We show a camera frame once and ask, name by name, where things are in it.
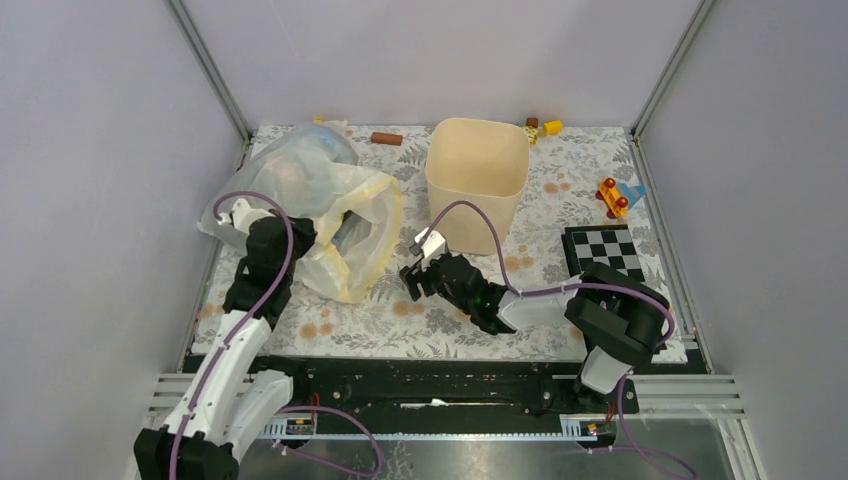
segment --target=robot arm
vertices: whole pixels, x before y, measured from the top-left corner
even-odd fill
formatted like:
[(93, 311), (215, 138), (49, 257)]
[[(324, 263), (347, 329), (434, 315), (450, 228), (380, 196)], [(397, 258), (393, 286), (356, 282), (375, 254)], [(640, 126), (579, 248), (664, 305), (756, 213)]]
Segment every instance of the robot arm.
[(278, 215), (252, 208), (244, 199), (238, 199), (232, 210), (222, 215), (221, 223), (248, 234), (247, 255), (239, 262), (227, 291), (225, 314), (212, 349), (188, 391), (160, 430), (144, 429), (136, 438), (133, 450), (142, 480), (168, 479), (170, 453), (177, 441), (178, 479), (237, 478), (248, 446), (291, 400), (292, 378), (270, 370), (257, 374), (247, 392), (237, 399), (242, 379), (291, 298), (294, 261), (315, 241), (311, 220), (290, 219), (294, 244), (288, 269), (257, 307), (285, 259), (288, 235)]
[(581, 276), (541, 289), (552, 293), (522, 296), (487, 281), (465, 257), (451, 254), (438, 232), (431, 232), (419, 247), (426, 233), (415, 237), (412, 250), (416, 261), (400, 271), (413, 301), (422, 294), (438, 294), (492, 335), (539, 324), (561, 325), (564, 316), (583, 332), (589, 352), (578, 388), (587, 387), (598, 394), (609, 394), (627, 371), (650, 363), (665, 321), (659, 310), (626, 294), (565, 286), (600, 283), (625, 287), (668, 308), (668, 301), (656, 291), (607, 265), (593, 263)]

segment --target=table surface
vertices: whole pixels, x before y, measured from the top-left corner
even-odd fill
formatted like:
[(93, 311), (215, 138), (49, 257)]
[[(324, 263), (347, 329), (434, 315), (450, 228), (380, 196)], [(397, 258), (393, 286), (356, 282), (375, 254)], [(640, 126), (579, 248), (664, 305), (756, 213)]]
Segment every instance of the table surface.
[[(263, 126), (254, 141), (256, 155), (271, 141), (291, 130)], [(371, 132), (398, 133), (403, 145), (373, 145)], [(468, 360), (524, 360), (582, 362), (586, 348), (580, 331), (564, 317), (559, 327), (537, 326), (512, 335), (492, 336), (471, 324), (468, 317), (442, 299), (413, 303), (397, 272), (411, 261), (412, 237), (430, 221), (424, 163), (433, 127), (350, 126), (347, 138), (360, 164), (393, 175), (404, 195), (404, 221), (395, 255), (366, 298), (343, 304), (321, 297), (303, 284), (292, 286), (292, 299), (261, 354), (369, 358), (434, 358)], [(645, 283), (668, 296), (645, 200), (625, 219), (608, 220), (606, 207), (595, 199), (601, 179), (611, 176), (638, 183), (623, 128), (566, 128), (540, 138), (530, 149), (527, 188), (504, 242), (507, 271), (516, 287), (534, 287), (569, 277), (560, 235), (565, 227), (626, 223), (639, 254)], [(495, 255), (469, 255), (471, 263), (491, 281), (502, 277)], [(197, 316), (192, 354), (209, 351), (239, 256), (224, 246), (208, 283), (206, 299)], [(655, 363), (685, 363), (679, 330)]]
[[(167, 413), (150, 412), (145, 417), (144, 426), (161, 427)], [(702, 480), (735, 478), (725, 448), (728, 440), (722, 435), (721, 427), (709, 418), (630, 420), (628, 427), (640, 446), (659, 449), (683, 459)], [(615, 446), (628, 444), (623, 435), (619, 434), (619, 437)], [(571, 441), (398, 439), (381, 440), (379, 443), (386, 460), (383, 472), (377, 477), (382, 480), (666, 478), (636, 454), (613, 451), (607, 455), (588, 455)], [(366, 439), (311, 440), (301, 448), (348, 468), (362, 471), (374, 468), (373, 447)], [(686, 475), (677, 465), (665, 460), (661, 462), (672, 471)], [(361, 477), (349, 476), (294, 455), (282, 456), (279, 449), (272, 448), (270, 440), (257, 440), (241, 461), (239, 478), (354, 480)]]

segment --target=beige plastic bin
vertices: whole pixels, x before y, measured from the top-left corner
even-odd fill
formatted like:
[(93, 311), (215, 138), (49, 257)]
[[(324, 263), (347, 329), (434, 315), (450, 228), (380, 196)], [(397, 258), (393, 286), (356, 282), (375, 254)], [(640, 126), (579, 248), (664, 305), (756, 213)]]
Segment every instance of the beige plastic bin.
[[(430, 219), (456, 200), (468, 200), (491, 219), (501, 243), (527, 185), (530, 145), (524, 129), (508, 123), (449, 118), (433, 132), (427, 154)], [(451, 251), (491, 255), (495, 242), (472, 209), (457, 206), (436, 229)]]

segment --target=blue toy piece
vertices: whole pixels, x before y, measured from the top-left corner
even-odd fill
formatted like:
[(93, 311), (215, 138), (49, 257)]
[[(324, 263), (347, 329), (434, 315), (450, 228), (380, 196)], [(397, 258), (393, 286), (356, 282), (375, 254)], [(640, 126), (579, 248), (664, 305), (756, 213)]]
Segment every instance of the blue toy piece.
[(626, 183), (619, 182), (617, 187), (618, 193), (620, 193), (622, 197), (627, 198), (628, 207), (631, 208), (636, 205), (636, 202), (645, 196), (645, 187), (642, 185), (628, 187)]

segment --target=toy car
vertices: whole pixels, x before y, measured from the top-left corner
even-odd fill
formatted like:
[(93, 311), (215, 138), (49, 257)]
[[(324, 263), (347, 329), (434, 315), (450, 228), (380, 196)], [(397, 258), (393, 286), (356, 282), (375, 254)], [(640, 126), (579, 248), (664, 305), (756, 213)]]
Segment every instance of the toy car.
[(595, 192), (595, 198), (607, 204), (607, 218), (614, 219), (627, 215), (627, 206), (630, 205), (630, 201), (618, 192), (615, 180), (612, 178), (607, 177), (601, 182), (601, 186)]

